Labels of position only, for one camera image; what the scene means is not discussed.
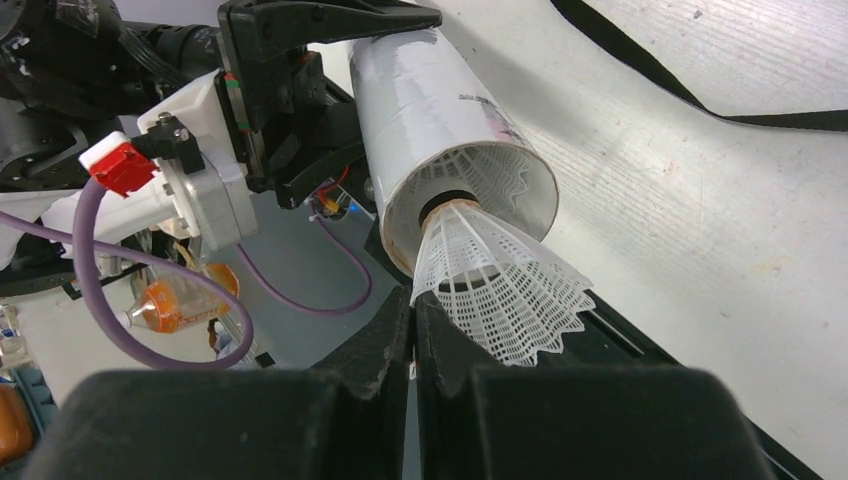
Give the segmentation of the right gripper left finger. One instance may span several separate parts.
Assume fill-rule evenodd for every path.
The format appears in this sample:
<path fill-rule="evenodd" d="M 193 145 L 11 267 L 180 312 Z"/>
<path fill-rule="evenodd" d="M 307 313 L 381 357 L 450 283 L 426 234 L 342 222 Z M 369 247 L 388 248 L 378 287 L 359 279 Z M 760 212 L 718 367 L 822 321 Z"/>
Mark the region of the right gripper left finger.
<path fill-rule="evenodd" d="M 397 479 L 411 349 L 394 289 L 305 370 L 116 370 L 76 387 L 26 479 Z"/>

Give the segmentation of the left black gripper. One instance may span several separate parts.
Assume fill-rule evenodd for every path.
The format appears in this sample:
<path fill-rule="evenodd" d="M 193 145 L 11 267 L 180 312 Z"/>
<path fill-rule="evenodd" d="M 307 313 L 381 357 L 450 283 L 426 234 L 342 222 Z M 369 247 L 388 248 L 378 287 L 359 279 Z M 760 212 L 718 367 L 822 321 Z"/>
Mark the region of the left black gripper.
<path fill-rule="evenodd" d="M 403 1 L 228 1 L 218 9 L 222 81 L 248 184 L 294 210 L 364 156 L 351 97 L 311 43 L 438 27 L 440 10 Z"/>

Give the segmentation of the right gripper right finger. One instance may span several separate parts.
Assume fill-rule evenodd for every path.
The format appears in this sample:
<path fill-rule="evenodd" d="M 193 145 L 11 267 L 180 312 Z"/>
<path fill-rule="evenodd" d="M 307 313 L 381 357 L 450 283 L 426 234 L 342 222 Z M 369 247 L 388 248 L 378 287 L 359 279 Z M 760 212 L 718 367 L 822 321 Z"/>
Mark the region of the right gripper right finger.
<path fill-rule="evenodd" d="M 770 479 L 730 391 L 672 366 L 508 367 L 415 303 L 426 479 Z"/>

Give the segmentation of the white plastic shuttlecock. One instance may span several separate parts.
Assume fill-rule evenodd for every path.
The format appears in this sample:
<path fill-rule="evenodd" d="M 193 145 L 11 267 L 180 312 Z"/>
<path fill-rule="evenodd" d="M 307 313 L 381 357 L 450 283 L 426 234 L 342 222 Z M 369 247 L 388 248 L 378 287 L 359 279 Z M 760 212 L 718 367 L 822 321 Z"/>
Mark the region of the white plastic shuttlecock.
<path fill-rule="evenodd" d="M 460 190 L 473 195 L 484 210 L 504 220 L 518 213 L 518 198 L 528 191 L 525 179 L 532 159 L 520 149 L 483 145 L 456 148 L 421 166 L 400 187 L 386 217 L 413 224 L 435 196 Z"/>
<path fill-rule="evenodd" d="M 564 351 L 594 309 L 591 281 L 540 241 L 473 200 L 435 207 L 413 275 L 412 297 L 431 293 L 451 323 L 497 361 L 533 367 Z"/>

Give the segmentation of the white shuttlecock tube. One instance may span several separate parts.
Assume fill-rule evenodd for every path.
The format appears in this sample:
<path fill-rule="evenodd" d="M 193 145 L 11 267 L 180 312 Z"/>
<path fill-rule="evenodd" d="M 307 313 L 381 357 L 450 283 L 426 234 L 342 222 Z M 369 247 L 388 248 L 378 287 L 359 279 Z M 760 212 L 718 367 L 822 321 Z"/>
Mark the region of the white shuttlecock tube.
<path fill-rule="evenodd" d="M 391 221 L 386 208 L 413 172 L 456 148 L 513 147 L 532 159 L 518 213 L 507 220 L 494 216 L 536 240 L 545 238 L 559 199 L 551 167 L 439 30 L 354 40 L 349 60 L 380 240 L 403 274 L 413 274 L 423 210 L 436 196 L 413 224 Z"/>

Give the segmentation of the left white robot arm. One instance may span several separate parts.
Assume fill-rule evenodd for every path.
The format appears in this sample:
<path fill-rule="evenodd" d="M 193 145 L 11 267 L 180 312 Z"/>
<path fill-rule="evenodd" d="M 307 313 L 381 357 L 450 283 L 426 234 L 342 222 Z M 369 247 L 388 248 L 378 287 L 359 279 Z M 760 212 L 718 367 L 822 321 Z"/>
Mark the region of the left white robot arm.
<path fill-rule="evenodd" d="M 249 188 L 296 209 L 364 168 L 353 99 L 311 45 L 429 30 L 440 11 L 404 1 L 228 1 L 216 26 L 124 20 L 112 1 L 1 5 L 1 189 L 71 190 L 79 154 L 203 75 L 223 143 Z"/>

